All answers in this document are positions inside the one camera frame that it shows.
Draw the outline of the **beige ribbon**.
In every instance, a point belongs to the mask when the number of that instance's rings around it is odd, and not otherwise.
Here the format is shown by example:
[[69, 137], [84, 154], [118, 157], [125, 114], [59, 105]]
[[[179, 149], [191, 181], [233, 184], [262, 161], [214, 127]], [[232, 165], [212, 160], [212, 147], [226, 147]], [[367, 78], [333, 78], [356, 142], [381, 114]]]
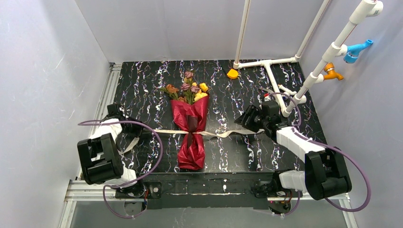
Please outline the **beige ribbon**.
[[[167, 133], [167, 134], [187, 134], [187, 131], [181, 131], [181, 130], [163, 130], [163, 129], [155, 129], [155, 131], [157, 133]], [[257, 133], [263, 133], [264, 130], [260, 129], [258, 130]], [[210, 132], [206, 132], [206, 131], [202, 131], [202, 132], [197, 132], [197, 134], [201, 134], [203, 136], [211, 136], [211, 137], [218, 137], [218, 138], [226, 138], [229, 137], [231, 134], [242, 134], [242, 135], [249, 135], [249, 134], [256, 134], [253, 131], [250, 130], [230, 130], [230, 131], [226, 131], [224, 133], [220, 133], [220, 134], [214, 134], [214, 133], [210, 133]], [[139, 142], [139, 137], [135, 137], [130, 144], [128, 145], [128, 147], [124, 150], [120, 150], [118, 149], [118, 152], [120, 155], [123, 155], [127, 152], [130, 152], [135, 145], [137, 145]]]

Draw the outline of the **red wrapping paper sheet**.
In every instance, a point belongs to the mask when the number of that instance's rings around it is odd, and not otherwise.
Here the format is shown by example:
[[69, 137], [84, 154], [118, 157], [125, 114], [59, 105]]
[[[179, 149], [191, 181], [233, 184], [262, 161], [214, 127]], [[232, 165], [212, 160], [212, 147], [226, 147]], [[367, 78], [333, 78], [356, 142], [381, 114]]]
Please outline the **red wrapping paper sheet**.
[[198, 171], [204, 168], [205, 148], [203, 136], [209, 107], [209, 96], [200, 98], [190, 105], [182, 101], [171, 100], [173, 122], [185, 131], [181, 147], [177, 153], [181, 170]]

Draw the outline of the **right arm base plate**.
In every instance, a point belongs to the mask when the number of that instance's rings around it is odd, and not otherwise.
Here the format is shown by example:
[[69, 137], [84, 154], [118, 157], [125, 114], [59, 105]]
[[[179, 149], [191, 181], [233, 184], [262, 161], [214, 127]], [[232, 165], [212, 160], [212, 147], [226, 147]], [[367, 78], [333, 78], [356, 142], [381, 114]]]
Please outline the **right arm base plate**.
[[267, 199], [271, 214], [284, 217], [299, 205], [303, 193], [298, 190], [285, 189], [276, 180], [257, 181], [251, 188], [258, 199]]

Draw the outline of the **pink fake flower bunch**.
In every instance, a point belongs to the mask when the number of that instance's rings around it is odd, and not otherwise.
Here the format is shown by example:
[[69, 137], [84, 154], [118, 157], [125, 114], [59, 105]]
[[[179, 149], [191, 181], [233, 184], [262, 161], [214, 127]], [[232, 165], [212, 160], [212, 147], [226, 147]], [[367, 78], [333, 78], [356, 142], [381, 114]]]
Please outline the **pink fake flower bunch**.
[[172, 84], [162, 86], [159, 88], [160, 91], [166, 93], [172, 100], [187, 103], [189, 105], [194, 104], [191, 92], [194, 73], [192, 71], [186, 71], [183, 76], [183, 82], [180, 88], [176, 88]]

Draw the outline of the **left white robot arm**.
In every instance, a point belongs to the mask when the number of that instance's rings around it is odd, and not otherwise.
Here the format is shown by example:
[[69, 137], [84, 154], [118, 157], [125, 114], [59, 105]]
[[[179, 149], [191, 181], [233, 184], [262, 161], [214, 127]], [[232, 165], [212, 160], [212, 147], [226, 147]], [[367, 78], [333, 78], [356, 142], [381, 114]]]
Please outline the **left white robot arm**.
[[[136, 171], [128, 169], [122, 162], [121, 156], [131, 151], [139, 142], [143, 127], [120, 121], [135, 121], [124, 114], [118, 104], [107, 106], [107, 115], [100, 121], [100, 126], [87, 139], [77, 143], [82, 175], [88, 185], [108, 184], [119, 188], [128, 188], [137, 182]], [[125, 150], [120, 150], [117, 141], [121, 134], [133, 137]]]

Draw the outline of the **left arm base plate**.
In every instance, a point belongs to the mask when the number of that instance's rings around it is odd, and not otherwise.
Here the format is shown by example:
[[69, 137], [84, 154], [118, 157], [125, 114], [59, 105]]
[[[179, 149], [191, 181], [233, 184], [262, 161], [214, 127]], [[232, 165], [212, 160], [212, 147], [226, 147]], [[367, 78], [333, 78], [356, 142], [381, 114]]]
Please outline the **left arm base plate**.
[[162, 193], [160, 182], [138, 181], [129, 187], [118, 189], [115, 192], [116, 199], [159, 199]]

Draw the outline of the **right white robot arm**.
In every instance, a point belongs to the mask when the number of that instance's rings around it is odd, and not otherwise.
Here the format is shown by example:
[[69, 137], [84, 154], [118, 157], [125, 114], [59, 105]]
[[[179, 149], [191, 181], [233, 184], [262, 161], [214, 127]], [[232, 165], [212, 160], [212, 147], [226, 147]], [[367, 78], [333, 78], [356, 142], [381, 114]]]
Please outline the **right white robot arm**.
[[265, 101], [261, 107], [249, 105], [234, 122], [254, 133], [263, 130], [273, 142], [293, 152], [305, 165], [304, 171], [277, 171], [271, 182], [257, 183], [253, 191], [258, 198], [262, 194], [290, 189], [307, 192], [313, 199], [321, 200], [352, 190], [343, 155], [316, 145], [300, 134], [280, 114], [275, 101]]

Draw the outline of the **yellow fake flower bunch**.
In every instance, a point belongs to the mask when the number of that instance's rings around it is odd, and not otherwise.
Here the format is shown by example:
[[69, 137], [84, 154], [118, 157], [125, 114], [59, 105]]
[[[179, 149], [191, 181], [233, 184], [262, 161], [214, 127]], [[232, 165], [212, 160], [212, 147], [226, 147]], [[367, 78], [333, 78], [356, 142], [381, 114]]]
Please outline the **yellow fake flower bunch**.
[[192, 83], [191, 92], [193, 101], [197, 102], [203, 97], [208, 95], [209, 87], [205, 83], [197, 84], [196, 82]]

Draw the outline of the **orange tape measure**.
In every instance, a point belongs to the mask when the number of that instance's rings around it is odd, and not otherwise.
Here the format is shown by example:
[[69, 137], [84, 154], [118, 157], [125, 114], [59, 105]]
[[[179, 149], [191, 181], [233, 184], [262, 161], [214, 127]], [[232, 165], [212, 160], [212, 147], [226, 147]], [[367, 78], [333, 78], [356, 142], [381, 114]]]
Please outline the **orange tape measure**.
[[230, 69], [228, 72], [227, 72], [227, 77], [228, 78], [230, 78], [230, 79], [237, 79], [238, 77], [239, 77], [239, 73], [238, 73], [238, 71], [236, 70], [236, 69]]

